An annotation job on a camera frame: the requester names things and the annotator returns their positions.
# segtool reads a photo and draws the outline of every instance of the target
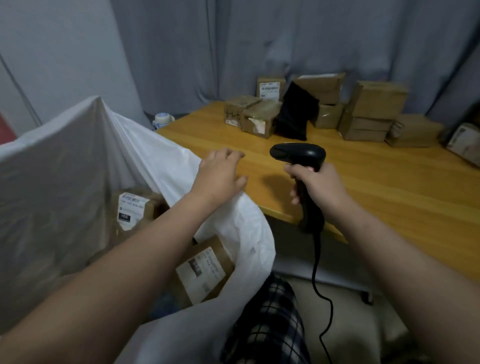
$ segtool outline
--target person's left hand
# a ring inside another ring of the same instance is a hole
[[[200,162],[190,193],[205,199],[212,211],[218,209],[247,185],[248,176],[235,176],[237,164],[244,156],[243,152],[228,148],[211,151]]]

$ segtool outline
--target plaid pants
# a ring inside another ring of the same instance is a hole
[[[292,287],[273,273],[243,309],[223,348],[224,364],[310,364]]]

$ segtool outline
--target forearm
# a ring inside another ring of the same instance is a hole
[[[2,338],[1,361],[111,363],[212,212],[202,200],[187,194],[47,298]]]
[[[336,224],[436,363],[480,356],[480,288],[352,201]]]

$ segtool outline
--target wooden table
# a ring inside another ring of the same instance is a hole
[[[270,147],[292,141],[262,139],[227,125],[224,103],[204,108],[163,127],[159,134],[204,158],[229,147],[245,152],[239,174],[249,176],[246,193],[262,211],[297,223],[301,208],[290,204],[293,185],[285,163]],[[480,170],[441,147],[392,148],[386,143],[343,140],[336,130],[307,127],[309,143],[322,146],[351,195],[364,208],[420,249],[480,281]],[[326,229],[343,239],[331,225]]]

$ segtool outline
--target black fabric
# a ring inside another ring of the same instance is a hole
[[[310,364],[292,287],[271,274],[245,306],[220,358],[223,364]]]
[[[290,139],[307,140],[307,122],[318,115],[318,100],[296,83],[290,83],[276,119],[275,133]]]

